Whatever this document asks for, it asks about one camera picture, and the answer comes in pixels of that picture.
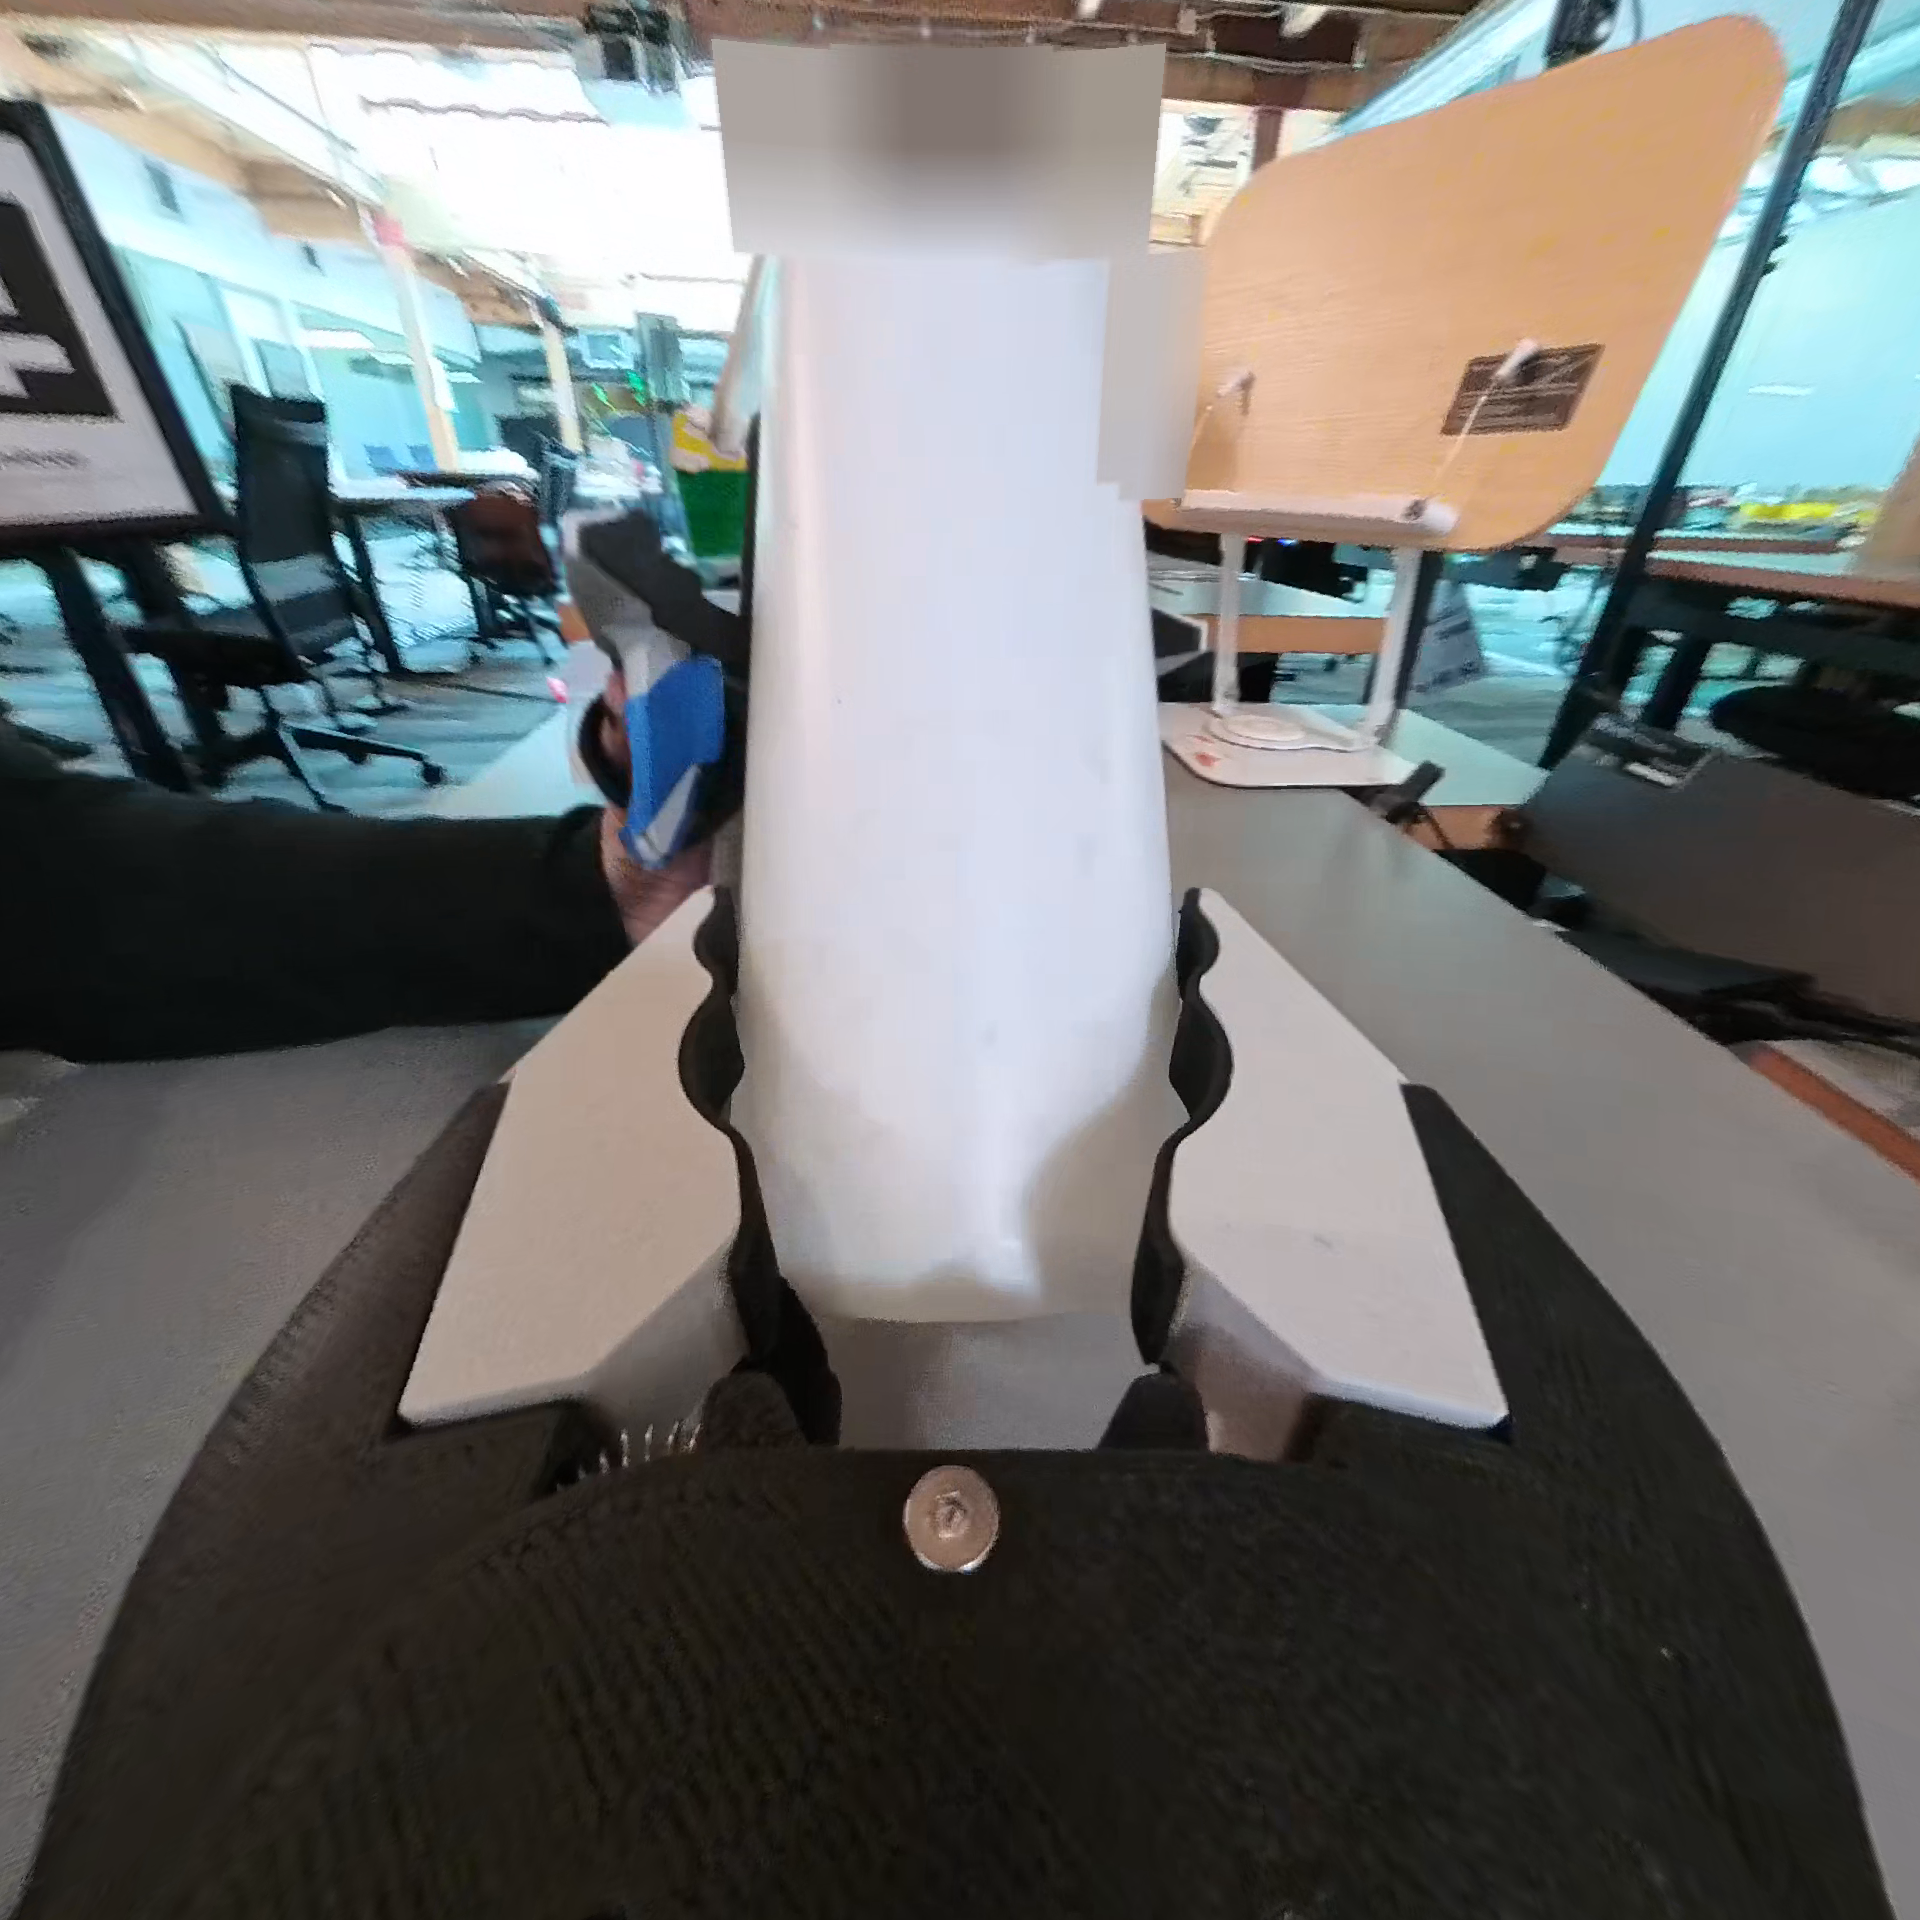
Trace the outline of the white cylindrical bottle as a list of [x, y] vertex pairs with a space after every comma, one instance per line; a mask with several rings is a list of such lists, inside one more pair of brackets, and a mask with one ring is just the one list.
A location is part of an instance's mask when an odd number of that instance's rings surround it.
[[1123, 1312], [1171, 1131], [1097, 260], [791, 259], [760, 420], [736, 1126], [809, 1305]]

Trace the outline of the black tripod stand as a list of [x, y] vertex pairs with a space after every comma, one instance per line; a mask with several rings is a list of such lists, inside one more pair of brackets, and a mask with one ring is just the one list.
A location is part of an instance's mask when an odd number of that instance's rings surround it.
[[1840, 88], [1855, 69], [1868, 33], [1882, 11], [1882, 1], [1840, 1], [1831, 32], [1824, 39], [1812, 67], [1809, 87], [1800, 95], [1788, 133], [1779, 147], [1761, 212], [1751, 223], [1726, 299], [1697, 361], [1688, 393], [1673, 416], [1672, 435], [1654, 469], [1643, 493], [1641, 511], [1623, 547], [1611, 584], [1600, 605], [1591, 635], [1578, 657], [1569, 693], [1558, 708], [1538, 766], [1551, 772], [1570, 753], [1587, 724], [1617, 711], [1635, 678], [1641, 657], [1641, 641], [1627, 635], [1627, 617], [1646, 579], [1649, 559], [1660, 532], [1666, 528], [1666, 509], [1682, 477], [1690, 452], [1707, 420], [1713, 399], [1720, 393], [1724, 372], [1740, 342], [1747, 316], [1770, 271], [1771, 259], [1785, 237], [1807, 172], [1818, 144], [1834, 119]]

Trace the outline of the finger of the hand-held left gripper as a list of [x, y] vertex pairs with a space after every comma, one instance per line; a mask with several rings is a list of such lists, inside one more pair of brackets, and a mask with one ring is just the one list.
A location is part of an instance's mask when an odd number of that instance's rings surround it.
[[600, 640], [644, 621], [729, 676], [752, 672], [752, 621], [710, 596], [652, 511], [579, 517], [579, 609]]

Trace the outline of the green and yellow box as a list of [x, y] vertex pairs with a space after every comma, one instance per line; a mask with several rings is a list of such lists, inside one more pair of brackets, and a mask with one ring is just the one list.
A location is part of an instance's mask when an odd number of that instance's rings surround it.
[[710, 424], [704, 406], [679, 406], [671, 420], [667, 465], [689, 552], [707, 569], [736, 572], [748, 547], [752, 459], [745, 451], [721, 451]]

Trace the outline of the printed tag sign board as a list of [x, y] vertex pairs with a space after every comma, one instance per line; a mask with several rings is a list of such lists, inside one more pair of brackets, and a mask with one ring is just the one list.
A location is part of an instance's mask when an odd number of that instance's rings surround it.
[[48, 582], [135, 776], [195, 793], [134, 653], [86, 574], [98, 547], [155, 559], [223, 513], [48, 109], [2, 107], [2, 555]]

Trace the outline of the wooden table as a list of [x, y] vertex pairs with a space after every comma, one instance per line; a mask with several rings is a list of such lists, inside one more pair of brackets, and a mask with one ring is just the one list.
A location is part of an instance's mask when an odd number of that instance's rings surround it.
[[1731, 617], [1735, 638], [1761, 619], [1735, 612], [1815, 607], [1840, 617], [1915, 624], [1915, 563], [1875, 564], [1864, 550], [1819, 537], [1660, 534], [1633, 590], [1627, 627], [1688, 633]]

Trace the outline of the black office chair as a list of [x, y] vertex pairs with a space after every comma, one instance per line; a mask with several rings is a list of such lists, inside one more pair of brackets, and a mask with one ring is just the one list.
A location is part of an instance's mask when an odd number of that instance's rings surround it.
[[128, 638], [177, 685], [195, 739], [193, 772], [217, 788], [272, 760], [322, 811], [344, 804], [315, 779], [310, 750], [350, 766], [395, 760], [442, 787], [442, 764], [378, 735], [367, 715], [348, 719], [330, 684], [334, 665], [359, 655], [374, 693], [385, 691], [367, 596], [337, 542], [322, 401], [231, 389], [231, 422], [228, 542], [247, 599], [168, 615]]
[[465, 501], [448, 507], [455, 557], [465, 576], [475, 635], [495, 647], [528, 640], [543, 661], [561, 645], [561, 519], [579, 487], [582, 456], [545, 451], [534, 480], [510, 472], [460, 472]]

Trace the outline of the person's left forearm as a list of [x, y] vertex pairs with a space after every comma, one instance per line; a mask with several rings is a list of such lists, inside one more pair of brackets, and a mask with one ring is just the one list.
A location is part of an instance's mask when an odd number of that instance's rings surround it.
[[220, 1057], [561, 1017], [639, 942], [600, 808], [359, 817], [83, 775], [2, 728], [2, 1046]]

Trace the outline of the person's left hand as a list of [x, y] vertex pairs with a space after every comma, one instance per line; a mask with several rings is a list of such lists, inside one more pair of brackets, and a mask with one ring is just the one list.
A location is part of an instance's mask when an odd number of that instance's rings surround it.
[[622, 815], [604, 806], [596, 823], [600, 870], [628, 947], [644, 944], [681, 904], [714, 879], [716, 836], [648, 869], [622, 839]]

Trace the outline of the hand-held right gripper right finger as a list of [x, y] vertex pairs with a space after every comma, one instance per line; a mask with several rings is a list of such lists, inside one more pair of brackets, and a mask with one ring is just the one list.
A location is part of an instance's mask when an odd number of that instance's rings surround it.
[[1211, 886], [1171, 912], [1163, 961], [1103, 1187], [1103, 1416], [1176, 1374], [1223, 1453], [1288, 1452], [1321, 1404], [1497, 1429], [1415, 1085]]

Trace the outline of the wooden book stand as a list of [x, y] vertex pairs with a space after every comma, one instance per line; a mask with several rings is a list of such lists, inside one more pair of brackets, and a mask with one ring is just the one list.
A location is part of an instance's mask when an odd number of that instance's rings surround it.
[[[1257, 169], [1200, 248], [1192, 424], [1147, 501], [1222, 542], [1202, 703], [1160, 708], [1186, 772], [1386, 788], [1425, 579], [1562, 520], [1619, 444], [1747, 174], [1785, 54], [1714, 16]], [[1249, 542], [1386, 552], [1352, 723], [1236, 696]]]

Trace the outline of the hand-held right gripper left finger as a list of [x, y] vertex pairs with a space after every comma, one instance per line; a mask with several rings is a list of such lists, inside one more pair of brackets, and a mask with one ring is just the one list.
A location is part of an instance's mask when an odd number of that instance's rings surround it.
[[399, 1415], [570, 1404], [624, 1449], [691, 1441], [764, 1374], [802, 1436], [842, 1432], [825, 1334], [788, 1285], [732, 1123], [736, 901], [704, 886], [502, 1085]]

